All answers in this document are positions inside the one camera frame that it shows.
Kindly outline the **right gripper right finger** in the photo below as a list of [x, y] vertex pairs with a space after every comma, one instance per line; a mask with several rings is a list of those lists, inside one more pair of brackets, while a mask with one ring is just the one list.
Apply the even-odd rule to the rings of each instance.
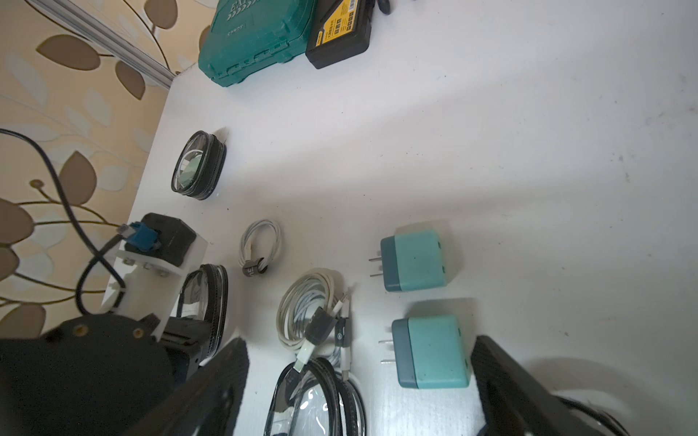
[[472, 367], [485, 416], [482, 435], [598, 435], [495, 340], [476, 337]]

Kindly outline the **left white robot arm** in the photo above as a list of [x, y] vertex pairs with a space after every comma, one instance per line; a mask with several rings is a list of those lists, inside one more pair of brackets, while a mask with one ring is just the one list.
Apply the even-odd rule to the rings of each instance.
[[82, 316], [1, 341], [4, 435], [121, 435], [174, 388], [152, 328], [124, 316]]

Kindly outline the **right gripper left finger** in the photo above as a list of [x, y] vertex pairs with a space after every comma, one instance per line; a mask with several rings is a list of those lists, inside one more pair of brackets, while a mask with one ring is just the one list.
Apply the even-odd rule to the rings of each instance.
[[249, 371], [246, 341], [234, 338], [127, 435], [231, 435]]

